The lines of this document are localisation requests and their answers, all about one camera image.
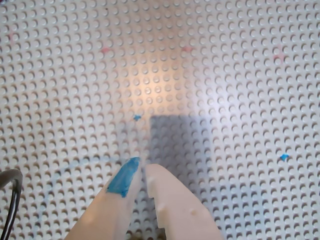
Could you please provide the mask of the white gripper finger with blue tip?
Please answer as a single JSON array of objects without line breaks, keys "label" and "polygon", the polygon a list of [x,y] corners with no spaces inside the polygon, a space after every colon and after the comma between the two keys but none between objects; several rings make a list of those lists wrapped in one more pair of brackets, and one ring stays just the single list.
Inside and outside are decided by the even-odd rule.
[{"label": "white gripper finger with blue tip", "polygon": [[104,185],[65,238],[124,240],[141,178],[141,159],[132,157]]}]

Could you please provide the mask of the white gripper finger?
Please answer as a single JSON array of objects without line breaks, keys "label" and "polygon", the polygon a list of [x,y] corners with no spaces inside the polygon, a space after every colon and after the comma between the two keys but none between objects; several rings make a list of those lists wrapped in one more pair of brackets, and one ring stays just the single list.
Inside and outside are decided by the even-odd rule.
[{"label": "white gripper finger", "polygon": [[157,226],[168,240],[222,240],[210,211],[159,164],[145,166],[147,193],[154,199]]}]

